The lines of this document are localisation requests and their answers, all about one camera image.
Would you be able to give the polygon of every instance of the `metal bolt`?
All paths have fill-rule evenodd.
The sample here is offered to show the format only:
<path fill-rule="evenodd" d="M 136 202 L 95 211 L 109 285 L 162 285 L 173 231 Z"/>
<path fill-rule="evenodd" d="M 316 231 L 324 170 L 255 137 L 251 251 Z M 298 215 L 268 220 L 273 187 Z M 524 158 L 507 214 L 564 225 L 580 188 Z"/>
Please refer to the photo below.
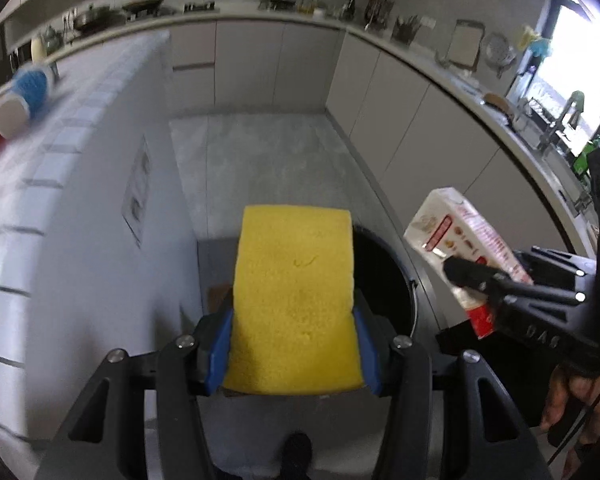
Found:
<path fill-rule="evenodd" d="M 475 350 L 465 350 L 462 352 L 462 359 L 470 364 L 476 364 L 480 360 L 480 354 Z"/>
<path fill-rule="evenodd" d="M 196 344 L 196 339 L 189 334 L 181 335 L 176 339 L 176 345 L 178 348 L 188 348 Z"/>
<path fill-rule="evenodd" d="M 119 363 L 126 357 L 126 351 L 122 348 L 115 348 L 107 354 L 107 361 L 110 363 Z"/>
<path fill-rule="evenodd" d="M 394 346 L 397 349 L 409 348 L 412 345 L 413 341 L 408 335 L 397 335 L 394 337 Z"/>

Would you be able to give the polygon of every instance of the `white tile countertop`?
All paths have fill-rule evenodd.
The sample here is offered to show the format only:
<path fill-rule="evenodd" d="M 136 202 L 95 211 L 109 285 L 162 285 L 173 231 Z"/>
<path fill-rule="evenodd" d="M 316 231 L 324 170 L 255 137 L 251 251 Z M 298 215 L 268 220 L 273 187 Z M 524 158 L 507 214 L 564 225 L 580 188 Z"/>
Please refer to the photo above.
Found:
<path fill-rule="evenodd" d="M 425 78 L 439 86 L 455 98 L 474 118 L 509 150 L 509 152 L 526 169 L 531 179 L 544 194 L 547 202 L 554 210 L 555 215 L 562 224 L 566 235 L 569 237 L 575 251 L 588 257 L 595 257 L 596 249 L 592 244 L 590 226 L 583 215 L 574 216 L 561 194 L 561 186 L 549 166 L 542 158 L 529 150 L 526 144 L 509 129 L 502 117 L 482 104 L 482 92 L 473 90 L 467 83 L 445 70 L 433 59 L 433 53 L 414 44 L 407 47 L 388 38 L 390 31 L 382 35 L 365 32 L 361 27 L 340 22 L 329 18 L 313 18 L 296 12 L 277 12 L 258 10 L 257 2 L 219 2 L 217 10 L 209 12 L 190 12 L 162 18 L 142 20 L 129 23 L 121 27 L 107 29 L 95 34 L 86 40 L 74 41 L 49 57 L 50 61 L 72 57 L 86 48 L 103 42 L 126 36 L 143 30 L 171 27 L 189 22 L 203 22 L 209 20 L 269 20 L 292 23 L 306 23 L 317 27 L 328 27 L 344 30 L 362 40 L 365 40 L 385 52 L 397 57 L 419 72 Z"/>
<path fill-rule="evenodd" d="M 26 435 L 27 319 L 50 218 L 107 106 L 167 40 L 166 32 L 140 34 L 60 60 L 45 109 L 0 150 L 0 428 L 13 435 Z"/>

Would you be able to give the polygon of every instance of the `sponge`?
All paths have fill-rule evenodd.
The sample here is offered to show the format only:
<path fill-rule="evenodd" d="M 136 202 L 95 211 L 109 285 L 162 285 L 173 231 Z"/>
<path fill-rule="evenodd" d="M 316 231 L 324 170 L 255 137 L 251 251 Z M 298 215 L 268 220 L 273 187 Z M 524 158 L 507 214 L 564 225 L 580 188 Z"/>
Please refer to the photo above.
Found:
<path fill-rule="evenodd" d="M 248 206 L 238 245 L 223 385 L 272 395 L 362 387 L 352 305 L 348 211 Z"/>

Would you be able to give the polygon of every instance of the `window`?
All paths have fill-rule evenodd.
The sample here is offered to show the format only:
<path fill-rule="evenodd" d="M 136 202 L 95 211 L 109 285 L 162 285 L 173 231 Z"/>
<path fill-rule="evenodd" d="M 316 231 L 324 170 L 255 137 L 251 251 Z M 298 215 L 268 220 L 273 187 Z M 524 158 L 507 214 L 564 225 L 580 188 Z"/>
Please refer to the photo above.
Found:
<path fill-rule="evenodd" d="M 600 126 L 600 22 L 592 22 L 577 0 L 553 0 L 542 32 L 552 39 L 552 55 L 530 64 L 535 71 L 526 97 L 558 118 L 571 93 L 584 92 L 584 113 L 576 130 L 565 127 L 563 140 L 578 155 Z"/>

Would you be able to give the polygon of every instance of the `red carton bottom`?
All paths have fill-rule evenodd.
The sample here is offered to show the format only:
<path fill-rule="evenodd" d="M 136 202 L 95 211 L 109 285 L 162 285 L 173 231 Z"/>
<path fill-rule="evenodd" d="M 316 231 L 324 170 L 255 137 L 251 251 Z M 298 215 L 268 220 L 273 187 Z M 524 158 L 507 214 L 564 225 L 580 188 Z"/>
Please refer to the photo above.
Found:
<path fill-rule="evenodd" d="M 474 328 L 475 335 L 478 339 L 487 337 L 489 334 L 494 332 L 493 328 L 493 316 L 489 311 L 489 307 L 484 304 L 473 310 L 467 310 L 471 326 Z"/>

